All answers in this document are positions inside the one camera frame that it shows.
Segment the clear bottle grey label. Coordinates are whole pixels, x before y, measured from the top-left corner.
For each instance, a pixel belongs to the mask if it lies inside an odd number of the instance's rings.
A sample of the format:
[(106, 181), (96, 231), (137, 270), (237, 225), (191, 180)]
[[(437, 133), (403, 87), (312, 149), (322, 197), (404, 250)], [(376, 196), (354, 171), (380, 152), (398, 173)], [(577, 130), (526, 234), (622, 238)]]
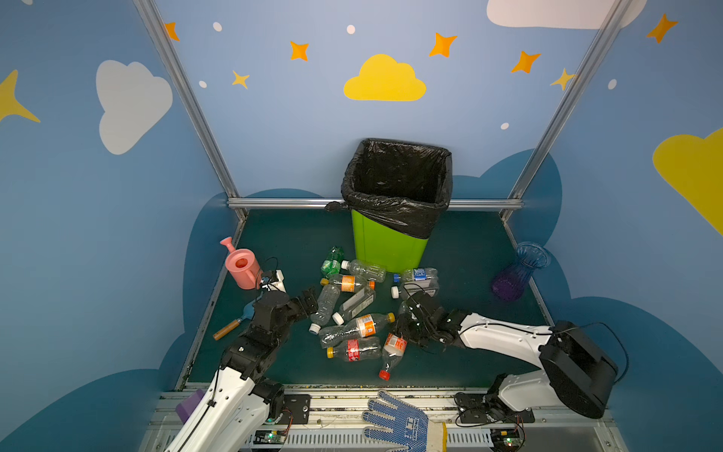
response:
[(418, 293), (425, 293), (429, 297), (435, 297), (439, 292), (440, 284), (437, 280), (425, 280), (419, 282), (401, 282), (398, 286), (391, 288), (393, 299), (406, 299)]

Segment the tall bottle red cap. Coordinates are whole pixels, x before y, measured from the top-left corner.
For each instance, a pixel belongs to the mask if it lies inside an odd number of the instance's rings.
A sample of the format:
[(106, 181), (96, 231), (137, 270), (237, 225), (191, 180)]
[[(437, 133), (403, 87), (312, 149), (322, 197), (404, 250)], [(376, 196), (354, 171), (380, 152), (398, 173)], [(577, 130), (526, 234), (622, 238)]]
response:
[(389, 333), (382, 348), (382, 368), (378, 376), (382, 380), (390, 380), (392, 370), (402, 361), (408, 342)]

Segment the crushed green bottle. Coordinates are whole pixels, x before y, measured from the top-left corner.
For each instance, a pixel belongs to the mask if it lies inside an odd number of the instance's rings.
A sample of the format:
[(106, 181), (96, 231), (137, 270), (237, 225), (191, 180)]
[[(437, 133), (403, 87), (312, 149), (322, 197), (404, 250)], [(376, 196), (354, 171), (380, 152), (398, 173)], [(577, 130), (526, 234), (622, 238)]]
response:
[(332, 247), (321, 266), (321, 273), (324, 278), (329, 278), (339, 274), (342, 269), (342, 263), (345, 259), (345, 252), (342, 247)]

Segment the Coke bottle yellow cap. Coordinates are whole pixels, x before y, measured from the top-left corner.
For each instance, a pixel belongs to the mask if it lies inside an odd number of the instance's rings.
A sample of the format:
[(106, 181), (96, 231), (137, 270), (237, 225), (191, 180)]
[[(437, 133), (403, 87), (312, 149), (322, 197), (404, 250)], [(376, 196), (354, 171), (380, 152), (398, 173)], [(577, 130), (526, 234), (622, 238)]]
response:
[(336, 347), (327, 348), (328, 359), (338, 359), (348, 363), (369, 361), (381, 358), (380, 339), (371, 336), (362, 339), (346, 340)]

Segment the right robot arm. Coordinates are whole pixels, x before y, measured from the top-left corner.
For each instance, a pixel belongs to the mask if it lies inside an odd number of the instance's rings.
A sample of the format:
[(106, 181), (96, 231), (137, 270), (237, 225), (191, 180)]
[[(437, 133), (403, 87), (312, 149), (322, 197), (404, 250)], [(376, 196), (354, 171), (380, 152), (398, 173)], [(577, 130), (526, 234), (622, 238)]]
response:
[(537, 407), (565, 407), (600, 419), (618, 378), (612, 358), (572, 322), (527, 326), (466, 310), (446, 311), (425, 292), (401, 301), (395, 333), (422, 347), (437, 343), (487, 350), (536, 367), (521, 375), (498, 375), (482, 401), (491, 422), (509, 422)]

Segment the blue garden fork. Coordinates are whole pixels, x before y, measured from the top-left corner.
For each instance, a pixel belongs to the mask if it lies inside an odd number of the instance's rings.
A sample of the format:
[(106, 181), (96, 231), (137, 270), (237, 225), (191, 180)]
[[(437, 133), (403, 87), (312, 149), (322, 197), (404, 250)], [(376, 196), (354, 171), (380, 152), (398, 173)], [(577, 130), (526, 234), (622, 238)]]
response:
[(213, 338), (215, 341), (220, 341), (223, 337), (231, 333), (233, 330), (238, 328), (244, 321), (252, 320), (254, 316), (254, 301), (250, 301), (244, 306), (242, 315), (240, 318), (236, 318), (232, 320), (229, 324), (227, 324), (224, 328), (217, 331)]

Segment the orange label bottle orange cap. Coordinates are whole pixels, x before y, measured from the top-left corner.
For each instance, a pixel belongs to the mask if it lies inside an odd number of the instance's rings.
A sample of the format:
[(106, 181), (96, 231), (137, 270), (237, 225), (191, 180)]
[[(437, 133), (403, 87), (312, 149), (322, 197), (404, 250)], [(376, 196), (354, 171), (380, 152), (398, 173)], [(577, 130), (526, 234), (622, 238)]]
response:
[(335, 286), (341, 292), (357, 293), (360, 290), (369, 288), (374, 290), (376, 283), (360, 276), (335, 274), (320, 281), (322, 286)]

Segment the clear bottle orange label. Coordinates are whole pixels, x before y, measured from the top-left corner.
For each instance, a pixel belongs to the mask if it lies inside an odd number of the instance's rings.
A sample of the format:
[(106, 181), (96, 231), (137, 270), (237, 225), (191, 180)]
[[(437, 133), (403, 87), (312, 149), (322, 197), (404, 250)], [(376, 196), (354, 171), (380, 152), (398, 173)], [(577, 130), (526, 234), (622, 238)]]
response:
[(395, 322), (395, 314), (369, 314), (353, 318), (342, 326), (326, 327), (319, 331), (321, 348), (333, 348), (346, 340), (362, 339), (377, 334)]

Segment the pink watering can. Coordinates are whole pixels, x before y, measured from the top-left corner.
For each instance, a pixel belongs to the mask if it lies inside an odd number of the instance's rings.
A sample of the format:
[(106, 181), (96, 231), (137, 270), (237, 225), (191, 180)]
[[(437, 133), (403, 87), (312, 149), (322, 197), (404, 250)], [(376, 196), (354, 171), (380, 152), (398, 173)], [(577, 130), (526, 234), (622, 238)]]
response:
[(254, 252), (249, 249), (236, 249), (231, 237), (222, 239), (220, 244), (229, 252), (225, 259), (225, 267), (236, 284), (244, 290), (258, 289), (263, 271)]

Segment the purple ribbed vase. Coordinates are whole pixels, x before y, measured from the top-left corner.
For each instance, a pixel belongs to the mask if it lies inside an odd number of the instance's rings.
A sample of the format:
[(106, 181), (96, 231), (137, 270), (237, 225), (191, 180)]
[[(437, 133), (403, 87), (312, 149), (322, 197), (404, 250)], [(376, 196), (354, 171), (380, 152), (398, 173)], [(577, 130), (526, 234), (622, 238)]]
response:
[(491, 284), (491, 291), (502, 301), (521, 299), (533, 273), (552, 262), (550, 252), (534, 242), (520, 242), (515, 252), (515, 260), (499, 272)]

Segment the blue dotted work glove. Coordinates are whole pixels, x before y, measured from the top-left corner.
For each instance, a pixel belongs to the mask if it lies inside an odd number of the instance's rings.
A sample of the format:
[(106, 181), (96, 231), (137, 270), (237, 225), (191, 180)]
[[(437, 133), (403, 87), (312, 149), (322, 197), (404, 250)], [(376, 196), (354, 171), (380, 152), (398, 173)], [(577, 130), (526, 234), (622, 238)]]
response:
[(363, 421), (365, 438), (387, 444), (389, 451), (447, 450), (445, 423), (430, 420), (419, 408), (386, 391), (368, 401)]

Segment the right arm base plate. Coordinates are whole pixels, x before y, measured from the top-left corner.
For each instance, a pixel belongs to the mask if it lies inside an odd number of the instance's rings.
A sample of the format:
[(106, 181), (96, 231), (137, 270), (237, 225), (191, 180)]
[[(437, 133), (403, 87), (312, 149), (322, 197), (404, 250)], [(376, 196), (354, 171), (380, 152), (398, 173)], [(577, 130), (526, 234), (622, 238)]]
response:
[(514, 412), (505, 406), (495, 395), (487, 397), (480, 393), (456, 393), (453, 397), (459, 410), (456, 423), (459, 425), (488, 425), (497, 422), (534, 423), (535, 416), (531, 410)]

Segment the aluminium back rail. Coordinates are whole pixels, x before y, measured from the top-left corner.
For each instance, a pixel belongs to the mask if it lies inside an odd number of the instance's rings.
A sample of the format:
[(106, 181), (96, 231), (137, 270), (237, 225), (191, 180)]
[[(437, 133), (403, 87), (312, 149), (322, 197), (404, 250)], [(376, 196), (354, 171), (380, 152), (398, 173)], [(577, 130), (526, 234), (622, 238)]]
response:
[[(301, 198), (229, 198), (227, 205), (233, 209), (320, 209), (346, 208), (341, 199), (301, 199)], [(450, 211), (515, 211), (523, 208), (521, 200), (479, 200), (453, 199), (448, 206)]]

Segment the left aluminium post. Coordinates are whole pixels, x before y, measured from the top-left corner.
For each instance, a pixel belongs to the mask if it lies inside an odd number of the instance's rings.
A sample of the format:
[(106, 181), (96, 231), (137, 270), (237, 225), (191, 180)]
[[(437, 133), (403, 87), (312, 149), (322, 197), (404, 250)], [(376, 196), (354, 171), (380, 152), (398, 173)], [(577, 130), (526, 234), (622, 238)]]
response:
[(201, 141), (201, 145), (203, 145), (203, 149), (207, 154), (211, 166), (226, 193), (227, 201), (229, 202), (233, 198), (238, 198), (239, 193), (233, 177), (220, 152), (220, 147), (218, 147), (218, 143), (213, 136), (209, 124), (203, 115), (203, 111), (201, 111), (201, 107), (188, 81), (181, 60), (174, 48), (172, 39), (169, 37), (161, 14), (156, 7), (156, 2), (151, 0), (134, 0), (133, 3), (154, 43), (156, 51), (169, 72), (173, 86), (176, 88), (178, 96), (186, 109), (186, 113), (188, 113), (188, 117)]

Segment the right aluminium post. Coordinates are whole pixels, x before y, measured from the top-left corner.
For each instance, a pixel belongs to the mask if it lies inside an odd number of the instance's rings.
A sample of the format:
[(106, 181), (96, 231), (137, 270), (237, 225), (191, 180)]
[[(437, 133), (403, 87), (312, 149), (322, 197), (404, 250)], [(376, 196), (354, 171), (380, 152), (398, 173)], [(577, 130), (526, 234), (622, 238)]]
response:
[(523, 207), (523, 196), (529, 189), (535, 176), (551, 152), (557, 138), (564, 129), (578, 102), (582, 99), (587, 85), (593, 79), (597, 69), (600, 67), (610, 48), (612, 47), (619, 32), (623, 29), (623, 19), (634, 2), (632, 0), (617, 0), (612, 3), (606, 18), (595, 35), (587, 53), (583, 57), (574, 77), (572, 84), (565, 90), (565, 93), (546, 127), (538, 145), (527, 160), (523, 170), (508, 195), (508, 204), (501, 211), (502, 222), (508, 223), (514, 210)]

